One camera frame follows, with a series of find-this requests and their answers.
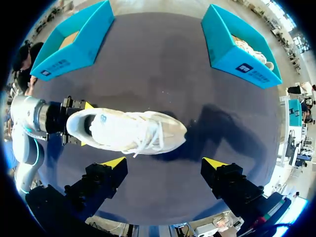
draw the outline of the person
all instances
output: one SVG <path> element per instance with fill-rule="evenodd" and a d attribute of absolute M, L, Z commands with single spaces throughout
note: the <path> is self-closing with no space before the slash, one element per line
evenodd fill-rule
<path fill-rule="evenodd" d="M 311 110 L 308 110 L 308 111 L 309 111 L 309 115 L 306 116 L 306 118 L 305 118 L 305 120 L 304 120 L 304 123 L 313 122 L 312 111 L 311 111 Z"/>
<path fill-rule="evenodd" d="M 308 97 L 304 100 L 305 104 L 310 105 L 311 108 L 313 107 L 313 105 L 316 105 L 316 101 L 313 101 L 313 99 L 311 97 Z"/>
<path fill-rule="evenodd" d="M 298 197 L 299 195 L 300 195 L 300 192 L 296 192 L 296 193 L 293 195 L 293 197 L 296 198 L 296 197 Z"/>
<path fill-rule="evenodd" d="M 17 83 L 25 95 L 32 95 L 33 93 L 37 78 L 30 75 L 30 72 L 42 46 L 43 43 L 39 42 L 34 44 L 31 48 L 27 45 L 20 47 L 13 62 L 13 71 L 15 74 L 18 73 Z"/>
<path fill-rule="evenodd" d="M 301 107 L 302 107 L 302 113 L 303 113 L 303 123 L 305 123 L 306 116 L 310 115 L 311 106 L 310 105 L 306 105 L 303 102 L 303 103 L 301 103 Z"/>
<path fill-rule="evenodd" d="M 292 86 L 287 89 L 291 94 L 312 94 L 316 90 L 316 85 L 311 85 L 309 82 L 300 83 L 298 86 Z"/>

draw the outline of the desk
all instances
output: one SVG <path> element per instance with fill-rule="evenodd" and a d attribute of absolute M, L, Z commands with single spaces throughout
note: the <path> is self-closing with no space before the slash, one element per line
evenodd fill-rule
<path fill-rule="evenodd" d="M 200 22 L 170 13 L 119 15 L 93 66 L 37 82 L 34 96 L 46 101 L 71 95 L 120 111 L 160 111 L 188 129 L 187 141 L 173 152 L 127 155 L 127 177 L 96 215 L 167 225 L 225 210 L 200 174 L 202 157 L 237 163 L 256 185 L 269 182 L 279 144 L 277 87 L 263 90 L 211 68 Z M 43 146 L 41 179 L 61 192 L 91 163 L 124 156 L 90 146 L 61 147 L 60 136 Z"/>

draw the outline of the shoelace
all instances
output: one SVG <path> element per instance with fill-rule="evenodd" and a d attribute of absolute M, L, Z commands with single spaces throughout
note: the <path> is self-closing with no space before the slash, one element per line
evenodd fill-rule
<path fill-rule="evenodd" d="M 163 141 L 163 130 L 162 130 L 162 124 L 161 122 L 157 122 L 157 127 L 155 128 L 155 130 L 153 130 L 152 128 L 150 128 L 150 124 L 148 120 L 143 119 L 142 117 L 146 117 L 145 113 L 125 113 L 125 116 L 128 116 L 132 119 L 135 119 L 139 122 L 146 122 L 147 123 L 147 128 L 144 131 L 143 137 L 139 138 L 137 137 L 134 142 L 137 144 L 137 148 L 135 149 L 130 149 L 127 151 L 122 151 L 123 154 L 130 154 L 130 153 L 135 153 L 134 154 L 134 158 L 143 150 L 145 149 L 153 149 L 155 151 L 161 151 L 164 147 L 164 141 Z M 147 133 L 151 133 L 151 140 L 148 138 Z M 156 140 L 159 140 L 159 147 L 156 147 L 154 145 L 154 142 Z"/>

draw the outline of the white sneaker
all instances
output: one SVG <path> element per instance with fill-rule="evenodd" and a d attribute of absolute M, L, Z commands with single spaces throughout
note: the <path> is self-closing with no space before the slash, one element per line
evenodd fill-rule
<path fill-rule="evenodd" d="M 95 116 L 88 134 L 84 122 Z M 67 131 L 82 142 L 99 149 L 124 154 L 161 154 L 175 150 L 186 139 L 186 127 L 178 120 L 158 112 L 124 113 L 94 108 L 82 110 L 67 120 Z"/>

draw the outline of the cable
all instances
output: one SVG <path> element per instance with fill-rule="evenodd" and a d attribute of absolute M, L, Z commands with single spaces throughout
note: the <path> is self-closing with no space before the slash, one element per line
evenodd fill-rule
<path fill-rule="evenodd" d="M 188 230 L 187 230 L 187 233 L 186 233 L 185 237 L 187 237 L 187 236 L 188 236 L 189 229 L 190 229 L 188 225 L 186 225 L 186 226 L 188 227 Z"/>
<path fill-rule="evenodd" d="M 113 230 L 116 230 L 118 227 L 121 226 L 121 224 L 122 224 L 122 223 L 120 223 L 120 224 L 119 224 L 118 226 L 116 226 L 114 229 L 109 230 L 109 232 L 110 232 L 110 231 L 113 231 Z"/>

